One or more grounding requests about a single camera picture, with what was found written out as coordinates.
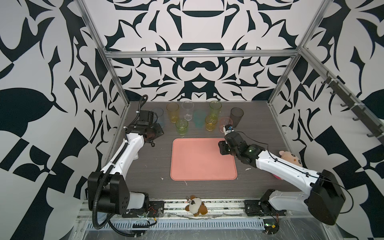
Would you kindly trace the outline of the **blue translucent glass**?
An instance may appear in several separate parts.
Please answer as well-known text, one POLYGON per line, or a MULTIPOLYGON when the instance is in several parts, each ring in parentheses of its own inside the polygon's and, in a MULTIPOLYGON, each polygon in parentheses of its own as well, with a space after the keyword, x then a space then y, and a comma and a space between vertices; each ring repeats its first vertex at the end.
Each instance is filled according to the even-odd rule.
POLYGON ((162 128, 165 127, 165 114, 162 108, 154 108, 151 110, 154 113, 154 123, 158 123, 162 128))

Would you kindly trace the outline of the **orange translucent glass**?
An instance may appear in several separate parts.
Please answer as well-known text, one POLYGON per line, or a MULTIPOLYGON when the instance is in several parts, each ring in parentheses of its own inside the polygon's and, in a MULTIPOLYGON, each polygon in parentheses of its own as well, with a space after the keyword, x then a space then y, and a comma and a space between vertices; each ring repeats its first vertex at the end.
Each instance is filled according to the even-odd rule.
POLYGON ((171 123, 175 124, 179 120, 179 114, 180 114, 179 104, 176 102, 167 104, 167 111, 168 111, 171 123))

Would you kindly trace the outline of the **clear glass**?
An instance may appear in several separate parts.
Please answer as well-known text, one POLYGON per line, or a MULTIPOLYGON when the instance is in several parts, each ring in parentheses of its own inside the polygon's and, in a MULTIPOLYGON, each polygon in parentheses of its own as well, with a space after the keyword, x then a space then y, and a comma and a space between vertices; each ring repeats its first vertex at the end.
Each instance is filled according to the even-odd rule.
POLYGON ((191 121, 194 113, 194 103, 192 101, 182 102, 183 117, 186 121, 191 121))

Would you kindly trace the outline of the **pink rectangular tray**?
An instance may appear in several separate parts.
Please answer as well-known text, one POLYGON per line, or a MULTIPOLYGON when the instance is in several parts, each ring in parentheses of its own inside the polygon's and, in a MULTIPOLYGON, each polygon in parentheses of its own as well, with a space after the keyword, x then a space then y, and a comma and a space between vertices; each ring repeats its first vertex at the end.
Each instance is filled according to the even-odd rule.
POLYGON ((238 177, 235 158, 221 155, 221 138, 180 138, 173 141, 171 179, 226 181, 238 177))

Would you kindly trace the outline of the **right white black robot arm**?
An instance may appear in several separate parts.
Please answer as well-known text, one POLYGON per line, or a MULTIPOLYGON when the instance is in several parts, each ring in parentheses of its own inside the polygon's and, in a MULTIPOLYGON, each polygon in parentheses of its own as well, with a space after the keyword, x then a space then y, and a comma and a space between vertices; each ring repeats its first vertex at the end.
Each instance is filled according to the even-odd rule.
POLYGON ((261 199, 266 209, 297 211, 311 214, 326 225, 335 225, 346 201, 335 175, 327 170, 317 172, 297 166, 272 154, 257 144, 248 145, 244 133, 225 130, 219 142, 221 155, 232 155, 243 164, 269 172, 294 185, 299 192, 270 190, 261 199))

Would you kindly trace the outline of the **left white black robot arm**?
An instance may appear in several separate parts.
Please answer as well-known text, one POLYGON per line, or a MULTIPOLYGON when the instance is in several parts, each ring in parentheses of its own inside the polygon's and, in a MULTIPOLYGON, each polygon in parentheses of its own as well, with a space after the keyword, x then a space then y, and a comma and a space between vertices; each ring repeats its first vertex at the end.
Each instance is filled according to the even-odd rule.
POLYGON ((140 149, 147 143, 155 146, 155 139, 164 131, 152 111, 139 111, 138 119, 125 128, 124 139, 112 159, 88 177, 88 204, 94 209, 97 189, 101 189, 96 212, 123 215, 129 210, 142 209, 148 197, 145 193, 130 192, 126 183, 128 170, 139 158, 140 149))

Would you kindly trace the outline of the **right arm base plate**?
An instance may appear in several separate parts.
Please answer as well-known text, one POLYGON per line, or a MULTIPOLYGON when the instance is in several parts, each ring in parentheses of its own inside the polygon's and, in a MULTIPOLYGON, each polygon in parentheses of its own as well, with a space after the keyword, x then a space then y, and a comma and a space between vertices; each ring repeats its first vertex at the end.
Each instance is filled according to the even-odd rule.
POLYGON ((244 200, 245 213, 248 217, 285 216, 286 211, 278 211, 268 201, 244 200))

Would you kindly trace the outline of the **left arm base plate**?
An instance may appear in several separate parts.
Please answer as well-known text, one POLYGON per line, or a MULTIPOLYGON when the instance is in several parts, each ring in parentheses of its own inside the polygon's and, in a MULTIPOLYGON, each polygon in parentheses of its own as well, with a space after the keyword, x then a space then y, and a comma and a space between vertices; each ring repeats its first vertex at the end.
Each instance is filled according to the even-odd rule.
POLYGON ((125 212, 123 218, 156 218, 164 214, 164 201, 149 201, 141 209, 132 209, 125 212))

